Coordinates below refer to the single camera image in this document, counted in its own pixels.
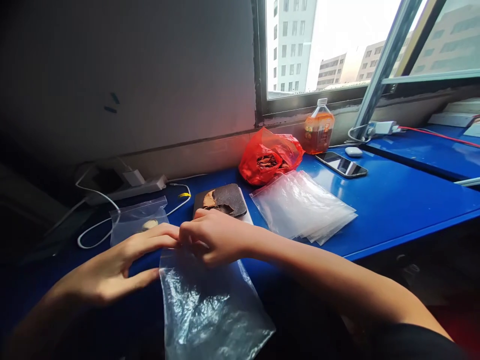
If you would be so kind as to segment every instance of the smartphone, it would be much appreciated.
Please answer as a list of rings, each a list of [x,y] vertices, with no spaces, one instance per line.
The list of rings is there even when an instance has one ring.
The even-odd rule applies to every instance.
[[[333,171],[350,179],[367,175],[368,170],[347,158],[338,155],[336,152],[323,152],[315,157],[327,165]]]

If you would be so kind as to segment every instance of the bottle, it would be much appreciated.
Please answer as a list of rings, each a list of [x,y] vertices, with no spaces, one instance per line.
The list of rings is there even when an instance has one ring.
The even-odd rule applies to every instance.
[[[330,146],[335,118],[327,108],[327,100],[318,99],[315,111],[305,120],[302,147],[307,154],[324,153]]]

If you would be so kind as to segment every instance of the desk surface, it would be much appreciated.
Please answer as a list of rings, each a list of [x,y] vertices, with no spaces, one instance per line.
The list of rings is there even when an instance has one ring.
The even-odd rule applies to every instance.
[[[463,135],[466,129],[462,127],[429,125],[425,128],[480,145],[480,137]],[[364,148],[453,181],[480,177],[480,148],[438,136],[407,131],[374,139]]]
[[[344,155],[341,149],[337,152]],[[480,192],[367,152],[357,162],[368,169],[367,176],[342,178],[309,155],[299,167],[358,213],[354,221],[322,246],[325,250],[355,260],[480,216]],[[253,222],[266,227],[249,196],[254,188],[243,181],[236,168],[184,180],[183,183],[190,187],[193,198],[205,190],[239,184]],[[168,186],[161,192],[128,199],[120,205],[128,206],[166,195],[168,212],[182,201],[177,196],[184,191],[182,187]],[[170,223],[179,226],[190,220],[193,206],[191,200],[174,212],[169,217]],[[78,232],[108,217],[107,209],[104,208],[99,216],[87,221]],[[84,244],[96,242],[110,226],[106,222],[97,227],[85,237]],[[63,275],[108,247],[108,241],[105,241],[94,249],[81,250],[76,246],[76,238],[72,238],[55,257],[16,269],[13,274],[2,271],[2,293],[10,294],[0,300],[3,302],[0,305],[0,318],[4,319],[2,330],[6,331],[15,324]],[[132,275],[157,267],[159,255],[156,251],[138,260],[132,266]],[[253,259],[244,259],[243,264],[267,311],[279,306],[279,295],[272,295],[271,289],[272,284],[286,281],[281,272]],[[128,329],[112,328],[112,324],[118,323],[119,316],[129,325]],[[136,330],[139,327],[161,324],[162,319],[162,290],[157,282],[108,309],[97,311],[92,319],[94,330],[85,336],[92,339],[102,337],[102,346],[111,349],[121,341],[128,341],[129,337],[138,336]]]

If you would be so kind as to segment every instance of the stack of plastic bags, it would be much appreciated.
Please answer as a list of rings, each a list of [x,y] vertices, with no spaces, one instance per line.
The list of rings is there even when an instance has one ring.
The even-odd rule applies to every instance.
[[[272,232],[320,245],[358,216],[304,171],[280,174],[250,197]]]

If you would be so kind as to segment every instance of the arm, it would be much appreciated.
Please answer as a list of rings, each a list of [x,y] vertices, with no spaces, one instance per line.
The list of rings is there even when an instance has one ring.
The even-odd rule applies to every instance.
[[[376,323],[407,323],[450,339],[422,302],[395,281],[331,252],[292,241],[215,210],[200,209],[179,239],[208,266],[254,258],[285,269],[339,312]]]
[[[160,277],[153,268],[129,277],[133,261],[178,245],[178,227],[163,223],[93,257],[58,281],[13,330],[4,359],[45,359],[79,310],[106,306]]]

